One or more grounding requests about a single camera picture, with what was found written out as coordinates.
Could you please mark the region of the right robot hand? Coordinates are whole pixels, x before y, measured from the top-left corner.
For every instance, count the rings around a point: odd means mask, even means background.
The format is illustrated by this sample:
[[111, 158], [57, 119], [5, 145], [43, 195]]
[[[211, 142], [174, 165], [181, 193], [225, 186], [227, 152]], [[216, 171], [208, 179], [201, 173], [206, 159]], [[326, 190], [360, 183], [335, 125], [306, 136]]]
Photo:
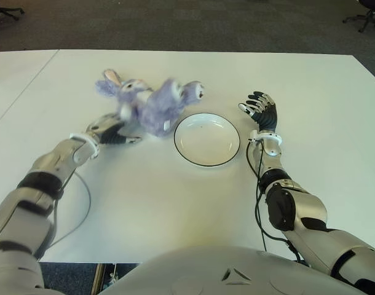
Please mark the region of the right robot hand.
[[246, 102], [239, 103], [238, 107], [256, 122], [260, 132], [275, 132], [277, 109], [274, 100], [268, 94], [254, 91], [247, 96]]

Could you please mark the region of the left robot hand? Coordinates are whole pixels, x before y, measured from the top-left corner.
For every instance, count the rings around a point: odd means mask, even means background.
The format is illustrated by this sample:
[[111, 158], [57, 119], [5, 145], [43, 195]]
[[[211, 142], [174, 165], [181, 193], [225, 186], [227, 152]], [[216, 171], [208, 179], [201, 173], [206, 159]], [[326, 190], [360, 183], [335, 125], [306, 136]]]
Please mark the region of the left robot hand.
[[123, 127], [125, 121], [118, 113], [108, 113], [89, 124], [85, 132], [100, 144], [134, 144], [142, 140], [138, 136], [120, 134]]

